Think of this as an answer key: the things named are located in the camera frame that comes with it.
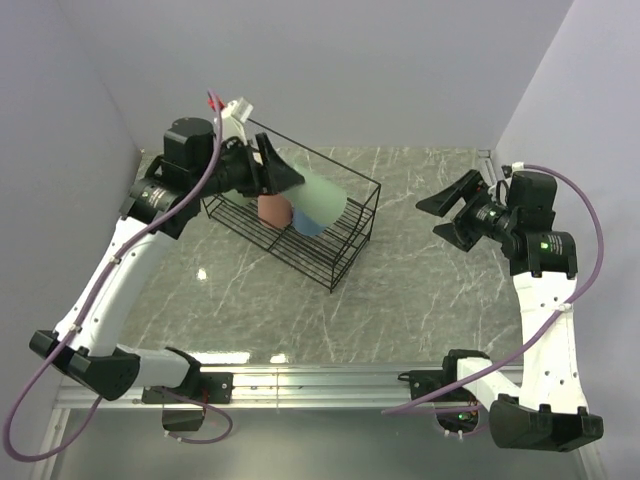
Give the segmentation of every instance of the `marble table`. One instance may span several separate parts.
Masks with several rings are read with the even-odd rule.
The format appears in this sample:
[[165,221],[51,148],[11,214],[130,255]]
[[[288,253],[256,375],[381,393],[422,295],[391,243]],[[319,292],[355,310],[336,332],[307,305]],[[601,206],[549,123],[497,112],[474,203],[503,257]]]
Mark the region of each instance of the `marble table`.
[[[441,219],[415,209],[472,168],[474,150],[319,150],[382,184],[371,242],[333,293],[203,212],[149,279],[121,343],[252,364],[440,362],[451,348],[499,359],[520,344],[517,299],[497,244],[482,239],[465,254],[431,232]],[[370,188],[299,148],[280,152],[352,196]],[[152,158],[144,156],[141,170]]]

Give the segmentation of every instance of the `brown cup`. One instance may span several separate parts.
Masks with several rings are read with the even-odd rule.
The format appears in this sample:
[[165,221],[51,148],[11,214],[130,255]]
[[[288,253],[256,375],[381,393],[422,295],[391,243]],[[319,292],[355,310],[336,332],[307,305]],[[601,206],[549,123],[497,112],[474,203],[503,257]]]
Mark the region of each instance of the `brown cup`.
[[258,218],[265,227],[285,228],[293,218],[293,207],[282,195],[260,195]]

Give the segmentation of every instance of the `white wall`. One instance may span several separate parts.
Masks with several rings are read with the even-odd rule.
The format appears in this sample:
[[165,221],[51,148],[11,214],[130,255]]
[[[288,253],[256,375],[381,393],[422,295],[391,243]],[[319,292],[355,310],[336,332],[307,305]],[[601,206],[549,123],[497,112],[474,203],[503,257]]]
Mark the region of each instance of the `white wall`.
[[[580,371],[612,479],[640,478],[640,2],[576,0],[497,147],[498,161],[539,163],[584,187],[605,231],[604,268],[576,307]],[[563,189],[556,228],[578,242],[582,278],[595,239]]]
[[207,87],[313,145],[494,147],[571,0],[60,0],[136,143]]
[[[139,152],[53,0],[0,15],[0,415],[39,364],[28,343],[82,291],[111,237]],[[49,372],[13,429],[36,453],[60,376]],[[0,477],[30,465],[0,450]]]

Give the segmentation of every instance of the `black wire rack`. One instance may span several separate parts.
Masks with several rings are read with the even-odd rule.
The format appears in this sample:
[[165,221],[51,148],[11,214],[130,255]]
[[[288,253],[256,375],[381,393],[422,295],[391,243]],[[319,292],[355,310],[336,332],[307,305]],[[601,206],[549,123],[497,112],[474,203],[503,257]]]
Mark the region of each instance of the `black wire rack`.
[[369,182],[367,191],[373,188],[372,193],[367,193],[363,202],[349,196],[342,216],[314,237],[298,233],[291,225],[283,229],[263,225],[258,219],[256,200],[245,206],[239,206],[222,195],[203,200],[204,209],[210,219],[222,223],[333,292],[371,240],[381,184],[261,123],[251,119],[249,121],[280,139],[303,148],[309,154],[318,157],[318,161],[331,162],[336,168],[348,171],[363,182]]

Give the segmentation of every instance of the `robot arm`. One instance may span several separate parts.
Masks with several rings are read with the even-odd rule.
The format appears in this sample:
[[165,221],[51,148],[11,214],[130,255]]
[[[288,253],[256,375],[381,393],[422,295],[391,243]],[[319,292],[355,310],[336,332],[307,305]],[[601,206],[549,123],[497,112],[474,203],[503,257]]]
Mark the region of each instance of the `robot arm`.
[[54,360],[54,366],[106,400],[115,400],[132,387],[158,386],[188,398],[200,398],[200,364],[194,358],[170,348],[132,349],[118,345],[118,339],[149,274],[178,240],[187,222],[200,212],[201,198],[232,189],[245,196],[276,194],[304,183],[304,177],[278,156],[266,134],[256,136],[260,162],[256,161],[243,128],[251,110],[242,99],[224,108],[221,155],[200,198],[142,237],[116,262],[83,325],[76,328],[78,311],[104,267],[114,261],[116,251],[185,198],[211,161],[213,125],[198,118],[173,123],[164,136],[164,155],[157,157],[144,178],[131,187],[113,238],[84,292],[54,330],[33,335],[31,350],[47,357],[59,339],[74,329],[76,335]]
[[[513,175],[506,205],[496,203],[482,176],[469,171],[452,186],[416,207],[444,216],[460,199],[465,205],[451,223],[434,232],[468,252],[482,236],[502,246],[520,303],[523,344],[555,310],[556,322],[524,354],[520,387],[500,372],[464,388],[490,409],[489,426],[502,448],[570,451],[602,437],[602,419],[588,413],[576,360],[573,309],[565,300],[576,290],[575,242],[552,230],[556,182],[546,174]],[[491,366],[482,352],[452,351],[443,363],[445,383]]]

